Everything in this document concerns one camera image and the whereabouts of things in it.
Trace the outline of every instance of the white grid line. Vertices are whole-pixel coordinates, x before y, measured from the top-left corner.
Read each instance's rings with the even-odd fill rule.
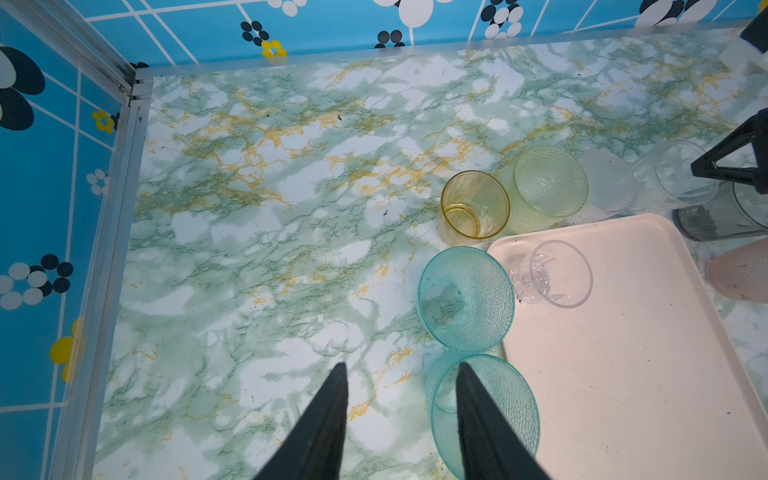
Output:
[[[123,0],[123,5],[125,5],[125,8],[127,8],[131,13],[136,13],[133,7],[131,7],[131,4],[128,3],[128,0]],[[155,45],[160,49],[161,52],[163,52],[163,55],[165,55],[165,59],[170,62],[171,65],[175,65],[176,62],[173,60],[173,58],[170,57],[167,51],[165,51],[165,48],[163,48],[163,45],[160,44],[160,41],[157,40],[157,38],[154,36],[154,33],[147,27],[147,24],[144,23],[144,20],[141,19],[140,16],[134,15],[134,18],[136,18],[136,21],[139,22],[139,25],[144,29],[145,32],[147,32],[147,35],[149,35],[149,38],[152,39]]]
[[[78,68],[78,90],[76,92],[78,103],[74,107],[74,148],[72,149],[72,179],[69,191],[69,218],[67,220],[67,246],[64,254],[64,261],[69,261],[69,253],[72,246],[72,224],[74,223],[74,188],[78,178],[78,145],[80,143],[80,93],[83,87],[83,72]],[[61,332],[64,330],[64,308],[67,303],[67,293],[61,294],[61,306],[58,311],[58,331],[56,340],[61,338]],[[46,470],[48,469],[48,450],[51,448],[51,430],[53,423],[53,409],[56,400],[56,383],[58,381],[58,364],[54,363],[53,377],[51,378],[51,400],[48,407],[48,421],[45,424],[45,444],[43,446],[43,465],[40,468],[40,480],[45,480]]]
[[[67,85],[65,85],[65,84],[61,83],[59,80],[56,80],[56,79],[55,79],[55,78],[53,78],[51,75],[49,75],[49,74],[47,74],[47,73],[43,72],[43,76],[44,76],[44,77],[46,77],[48,80],[50,80],[50,81],[54,82],[54,83],[55,83],[56,85],[58,85],[59,87],[61,87],[61,88],[64,88],[66,91],[68,91],[69,93],[73,94],[74,96],[77,96],[77,95],[78,95],[78,93],[77,93],[76,91],[72,90],[72,89],[71,89],[71,88],[69,88]],[[80,99],[81,99],[82,101],[84,101],[85,103],[89,104],[90,106],[92,106],[93,108],[95,108],[96,110],[104,110],[103,108],[101,108],[101,107],[99,107],[98,105],[96,105],[94,102],[92,102],[92,101],[88,100],[86,97],[82,97],[82,96],[80,96]]]
[[[73,129],[73,130],[77,130],[77,132],[78,132],[78,133],[80,133],[80,134],[84,135],[85,137],[88,137],[88,138],[90,138],[91,140],[93,140],[93,141],[94,141],[94,142],[96,142],[97,144],[101,145],[102,147],[104,147],[104,148],[108,148],[108,149],[109,149],[109,150],[111,150],[111,151],[112,151],[112,150],[114,150],[114,148],[113,148],[113,147],[110,147],[109,145],[107,145],[107,144],[106,144],[106,143],[104,143],[103,141],[99,140],[98,138],[95,138],[95,137],[93,137],[92,135],[85,133],[84,131],[80,130],[80,128],[79,128],[79,127],[75,127],[73,124],[71,124],[71,123],[69,123],[68,121],[66,121],[65,119],[63,119],[63,118],[59,117],[57,114],[55,114],[55,113],[53,113],[53,112],[50,112],[50,111],[48,111],[48,110],[45,110],[43,107],[41,107],[40,105],[36,104],[35,102],[33,102],[33,101],[29,101],[29,104],[30,104],[32,107],[34,107],[34,108],[37,108],[37,109],[38,109],[39,111],[41,111],[42,113],[44,113],[44,114],[48,115],[50,118],[53,118],[54,120],[61,122],[62,124],[64,124],[64,125],[66,125],[66,126],[70,127],[70,128],[71,128],[71,129]]]
[[[83,20],[85,20],[85,17],[83,16],[83,14],[81,14],[81,13],[80,13],[80,11],[79,11],[79,10],[77,10],[77,9],[74,7],[74,5],[72,5],[72,4],[69,2],[69,0],[64,0],[64,2],[65,2],[67,5],[69,5],[69,8],[71,8],[72,10],[74,10],[75,12],[77,12],[77,14],[78,14],[78,15],[80,15],[80,18],[82,18]],[[130,64],[130,62],[129,62],[128,60],[126,60],[126,59],[125,59],[125,57],[123,56],[123,54],[122,54],[122,53],[120,53],[120,51],[119,51],[119,50],[117,50],[117,49],[116,49],[116,48],[115,48],[115,47],[114,47],[114,46],[113,46],[111,43],[109,43],[109,41],[107,40],[107,38],[106,38],[106,37],[104,37],[104,36],[101,34],[101,32],[100,32],[100,31],[98,31],[98,30],[96,29],[96,27],[94,27],[94,31],[96,31],[96,33],[98,34],[98,36],[99,36],[99,37],[101,37],[101,40],[104,40],[104,43],[105,43],[105,44],[107,44],[107,46],[108,46],[109,48],[111,48],[111,49],[112,49],[112,51],[114,51],[115,53],[117,53],[117,54],[118,54],[118,56],[120,56],[120,58],[122,59],[122,61],[124,61],[124,62],[125,62],[125,64],[126,64],[126,65],[127,65],[127,64]]]
[[[578,21],[576,26],[572,31],[577,31],[579,27],[581,27],[581,23],[587,18],[587,15],[589,15],[589,12],[592,11],[592,7],[594,7],[594,4],[598,3],[598,0],[592,0],[592,3],[589,5],[589,8],[587,8],[587,11],[584,12],[584,14],[581,16],[581,20]]]
[[[638,17],[640,17],[640,16],[639,15],[633,15],[631,17],[619,18],[618,20],[611,20],[610,22],[603,22],[603,23],[597,23],[595,25],[589,25],[588,27],[582,27],[582,28],[579,28],[578,30],[572,30],[572,31],[590,30],[592,28],[604,27],[605,25],[612,25],[614,23],[625,22],[627,20],[634,20],[634,19],[636,19]]]
[[[30,410],[48,410],[57,409],[62,405],[61,402],[57,403],[31,403],[29,405],[13,405],[9,407],[0,407],[0,413],[11,412],[29,412]]]
[[[187,47],[186,47],[186,46],[185,46],[183,43],[181,43],[181,40],[179,40],[179,38],[176,36],[176,34],[175,34],[175,33],[173,33],[173,32],[171,31],[170,27],[169,27],[168,25],[166,25],[166,23],[165,23],[165,22],[163,22],[163,19],[162,19],[162,18],[160,18],[160,16],[159,16],[157,13],[155,13],[155,12],[154,12],[154,10],[152,10],[152,7],[150,7],[150,6],[149,6],[149,4],[146,2],[146,0],[140,0],[140,2],[141,2],[141,4],[142,4],[142,5],[143,5],[143,6],[144,6],[144,7],[145,7],[147,10],[149,10],[150,12],[152,12],[152,16],[154,17],[154,19],[155,19],[155,20],[157,20],[157,21],[160,23],[160,25],[162,25],[162,26],[163,26],[163,28],[165,28],[165,31],[167,31],[167,32],[168,32],[168,34],[169,34],[169,35],[172,37],[172,39],[174,39],[174,40],[176,41],[176,43],[178,43],[178,44],[179,44],[179,46],[181,47],[181,49],[182,49],[182,50],[184,50],[184,53],[186,53],[187,55],[189,55],[189,58],[191,58],[193,62],[195,62],[195,63],[200,63],[199,61],[197,61],[197,59],[194,57],[194,55],[192,55],[192,52],[191,52],[191,51],[189,51],[189,50],[187,49]]]
[[[482,13],[483,6],[485,6],[485,0],[480,0],[478,16],[475,17],[475,23],[472,24],[472,30],[469,31],[469,37],[467,38],[467,41],[472,41],[472,36],[475,34],[475,28],[477,28],[478,22],[480,21],[480,14]]]
[[[733,5],[734,3],[736,3],[736,0],[733,0],[731,3],[729,3],[728,5],[726,5],[726,7],[725,7],[725,8],[723,8],[723,10],[721,10],[721,11],[720,11],[720,13],[718,13],[717,15],[715,15],[715,18],[713,18],[712,20],[710,20],[710,22],[714,22],[715,20],[717,20],[717,19],[718,19],[718,18],[719,18],[719,17],[720,17],[720,16],[721,16],[723,13],[725,13],[725,11],[726,11],[728,8],[730,8],[730,6],[731,6],[731,5]]]
[[[240,3],[236,3],[235,5],[237,5],[237,9],[240,10],[240,13],[243,14],[243,17],[245,17],[245,19],[248,21],[248,23],[250,23],[251,20],[250,20],[250,17],[248,16],[248,14],[245,12],[245,8],[243,8],[243,6]]]
[[[541,17],[544,16],[544,11],[547,9],[547,5],[549,5],[549,0],[546,0],[546,2],[544,2],[544,6],[541,7],[541,12],[538,14],[538,19],[536,20],[536,25],[534,25],[533,26],[533,30],[531,30],[531,37],[533,36],[534,33],[536,33],[536,28],[538,28],[539,22],[541,22]]]
[[[237,5],[242,3],[258,3],[266,0],[223,0],[222,2],[197,3],[194,5],[177,5],[175,7],[152,8],[151,10],[135,10],[133,12],[111,13],[109,15],[96,15],[94,17],[83,18],[86,22],[100,22],[101,20],[111,20],[113,18],[135,17],[137,15],[152,15],[153,13],[180,12],[182,10],[197,10],[199,8],[224,7],[227,5]]]

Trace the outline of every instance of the plastic cup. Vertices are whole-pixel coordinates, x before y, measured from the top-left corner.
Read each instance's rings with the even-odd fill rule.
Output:
[[[440,238],[452,247],[487,240],[501,232],[507,220],[507,192],[485,172],[460,172],[442,189],[438,228]]]
[[[768,303],[768,238],[710,260],[707,279],[725,296]]]
[[[704,149],[681,138],[658,145],[632,165],[637,180],[633,214],[649,214],[705,204],[717,191],[717,180],[694,177],[690,165]]]
[[[540,435],[538,407],[523,375],[494,356],[446,352],[429,367],[425,391],[432,436],[451,473],[457,478],[464,478],[456,412],[456,378],[461,362],[467,362],[475,370],[507,423],[525,448],[535,456]]]
[[[548,240],[509,270],[522,302],[575,308],[592,293],[592,269],[584,254],[568,242]]]
[[[554,225],[576,214],[587,201],[589,183],[584,169],[573,155],[558,147],[530,148],[511,170],[500,175],[510,175],[503,182],[511,208],[510,233]]]
[[[704,205],[672,213],[677,229],[699,242],[754,237],[768,233],[768,195],[750,185],[726,182]]]
[[[515,294],[496,259],[476,248],[453,247],[435,255],[424,269],[416,309],[440,343],[479,353],[509,331]]]
[[[634,205],[637,181],[627,162],[603,150],[585,151],[577,159],[589,181],[587,203],[560,225],[597,222],[619,214]]]

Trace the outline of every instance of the cup base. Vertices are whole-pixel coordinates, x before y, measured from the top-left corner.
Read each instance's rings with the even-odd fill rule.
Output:
[[[447,329],[462,317],[464,299],[453,283],[436,283],[429,287],[421,299],[424,321],[432,328]]]

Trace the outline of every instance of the blue tiled wallpaper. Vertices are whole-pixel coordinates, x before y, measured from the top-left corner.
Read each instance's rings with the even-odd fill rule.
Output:
[[[121,108],[0,9],[3,480],[48,472]]]
[[[760,0],[69,0],[125,61],[162,66],[754,18]]]

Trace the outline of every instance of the plastic tray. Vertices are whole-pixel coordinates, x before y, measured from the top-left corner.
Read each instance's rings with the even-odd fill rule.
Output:
[[[648,214],[505,237],[505,269],[575,245],[594,287],[574,309],[518,303],[504,338],[541,415],[554,480],[768,478],[768,417],[674,225]]]

